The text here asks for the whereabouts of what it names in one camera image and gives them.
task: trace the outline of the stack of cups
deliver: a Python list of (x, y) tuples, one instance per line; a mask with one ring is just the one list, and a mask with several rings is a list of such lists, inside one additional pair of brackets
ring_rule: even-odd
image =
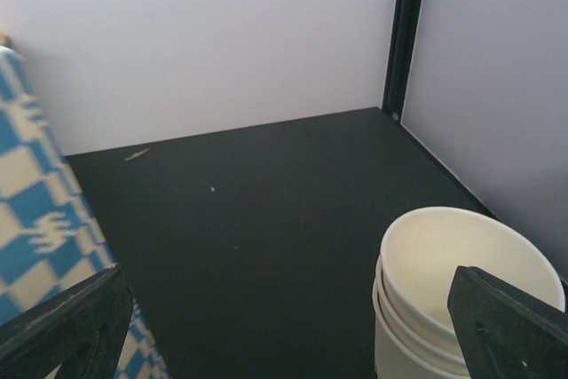
[(519, 233), (468, 210), (413, 210), (389, 227), (376, 265), (380, 379), (469, 378), (446, 307), (459, 265), (482, 268), (564, 310), (558, 274)]

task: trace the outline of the checkered pattern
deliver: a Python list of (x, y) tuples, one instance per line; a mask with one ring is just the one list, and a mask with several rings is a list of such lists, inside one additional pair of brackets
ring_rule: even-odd
[[(112, 264), (15, 52), (0, 47), (0, 324)], [(135, 306), (115, 378), (168, 378)]]

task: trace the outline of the small wood chip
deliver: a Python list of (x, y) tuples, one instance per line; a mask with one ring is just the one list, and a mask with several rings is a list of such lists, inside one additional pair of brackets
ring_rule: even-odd
[(148, 151), (150, 151), (150, 148), (145, 148), (141, 151), (137, 151), (134, 154), (129, 155), (127, 158), (124, 159), (125, 162), (129, 162), (130, 160), (134, 160), (139, 158), (139, 156), (146, 154)]

